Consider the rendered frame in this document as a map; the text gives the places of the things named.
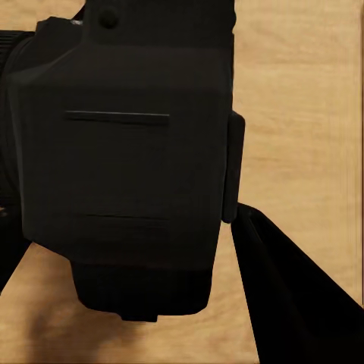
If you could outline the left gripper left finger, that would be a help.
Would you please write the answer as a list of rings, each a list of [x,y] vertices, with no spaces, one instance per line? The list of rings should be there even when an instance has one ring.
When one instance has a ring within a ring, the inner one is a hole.
[[[0,293],[32,242],[23,237],[21,205],[0,209]]]

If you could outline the digital camera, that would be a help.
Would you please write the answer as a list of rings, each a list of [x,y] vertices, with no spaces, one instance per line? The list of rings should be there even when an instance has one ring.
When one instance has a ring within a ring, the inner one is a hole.
[[[235,0],[86,0],[0,30],[0,209],[123,321],[207,307],[237,214]]]

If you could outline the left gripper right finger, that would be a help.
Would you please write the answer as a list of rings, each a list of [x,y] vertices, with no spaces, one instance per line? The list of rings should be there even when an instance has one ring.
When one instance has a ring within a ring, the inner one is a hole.
[[[364,309],[258,209],[231,230],[260,364],[364,364]]]

